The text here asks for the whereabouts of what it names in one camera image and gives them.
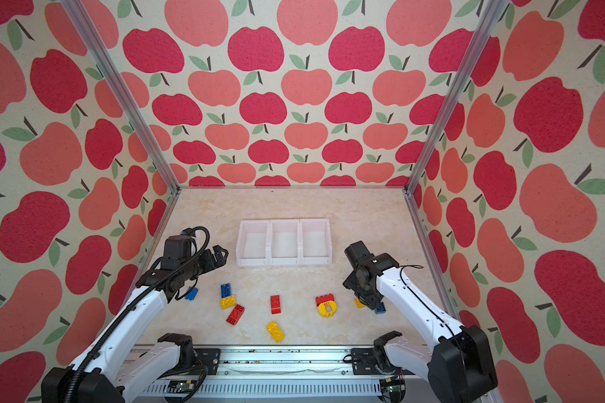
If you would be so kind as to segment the yellow ring lego piece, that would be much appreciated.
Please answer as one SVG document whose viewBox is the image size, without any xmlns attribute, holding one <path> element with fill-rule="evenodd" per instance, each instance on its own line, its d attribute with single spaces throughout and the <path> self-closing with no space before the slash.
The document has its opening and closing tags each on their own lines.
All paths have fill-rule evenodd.
<svg viewBox="0 0 605 403">
<path fill-rule="evenodd" d="M 319 315 L 323 318 L 333 317 L 337 312 L 337 304 L 335 301 L 322 302 L 318 305 Z"/>
</svg>

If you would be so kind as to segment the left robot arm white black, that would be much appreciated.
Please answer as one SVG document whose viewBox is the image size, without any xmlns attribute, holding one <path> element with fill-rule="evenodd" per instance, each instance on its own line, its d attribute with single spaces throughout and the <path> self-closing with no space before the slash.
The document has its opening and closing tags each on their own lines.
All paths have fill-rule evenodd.
<svg viewBox="0 0 605 403">
<path fill-rule="evenodd" d="M 142 275 L 127 305 L 98 338 L 65 368 L 52 369 L 43 379 L 44 402 L 132 402 L 154 381 L 193 374 L 193 385 L 181 398 L 190 399 L 210 374 L 198 359 L 188 335 L 167 333 L 133 364 L 124 361 L 154 318 L 187 280 L 221 268 L 229 256 L 219 245 L 178 260 L 175 268 L 159 269 L 160 260 Z"/>
</svg>

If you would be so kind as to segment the white three-compartment bin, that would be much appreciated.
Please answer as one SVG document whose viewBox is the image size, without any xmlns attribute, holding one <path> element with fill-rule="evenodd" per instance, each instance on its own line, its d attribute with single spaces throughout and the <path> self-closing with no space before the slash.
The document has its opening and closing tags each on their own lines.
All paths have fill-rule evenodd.
<svg viewBox="0 0 605 403">
<path fill-rule="evenodd" d="M 235 248 L 239 267 L 330 265 L 327 218 L 243 220 Z"/>
</svg>

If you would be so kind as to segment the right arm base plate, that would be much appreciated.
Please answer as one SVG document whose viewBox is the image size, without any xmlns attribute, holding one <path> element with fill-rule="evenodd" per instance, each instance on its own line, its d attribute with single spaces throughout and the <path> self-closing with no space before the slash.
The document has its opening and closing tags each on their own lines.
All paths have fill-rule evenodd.
<svg viewBox="0 0 605 403">
<path fill-rule="evenodd" d="M 397 376 L 400 374 L 413 375 L 406 369 L 383 369 L 378 364 L 372 348 L 354 348 L 343 358 L 345 364 L 349 364 L 354 375 L 380 375 Z"/>
</svg>

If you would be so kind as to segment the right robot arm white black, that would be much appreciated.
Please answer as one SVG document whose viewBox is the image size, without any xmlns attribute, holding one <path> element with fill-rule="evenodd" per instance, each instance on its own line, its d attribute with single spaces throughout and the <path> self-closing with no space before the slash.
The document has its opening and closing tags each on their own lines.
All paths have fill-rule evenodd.
<svg viewBox="0 0 605 403">
<path fill-rule="evenodd" d="M 388 301 L 423 338 L 414 344 L 401 332 L 388 332 L 373 343 L 383 373 L 407 370 L 427 381 L 441 402 L 473 402 L 498 386 L 485 332 L 465 326 L 439 308 L 404 273 L 390 254 L 373 255 L 362 242 L 345 250 L 352 272 L 343 286 L 371 310 Z"/>
</svg>

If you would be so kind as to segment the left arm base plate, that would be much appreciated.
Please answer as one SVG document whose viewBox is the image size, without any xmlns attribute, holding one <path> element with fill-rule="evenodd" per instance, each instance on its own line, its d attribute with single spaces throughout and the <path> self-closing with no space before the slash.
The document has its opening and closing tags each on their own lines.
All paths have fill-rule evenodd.
<svg viewBox="0 0 605 403">
<path fill-rule="evenodd" d="M 220 349 L 193 350 L 194 360 L 191 364 L 178 364 L 175 369 L 170 369 L 161 375 L 161 378 L 177 375 L 199 375 L 204 368 L 207 369 L 207 375 L 216 375 L 220 362 Z"/>
</svg>

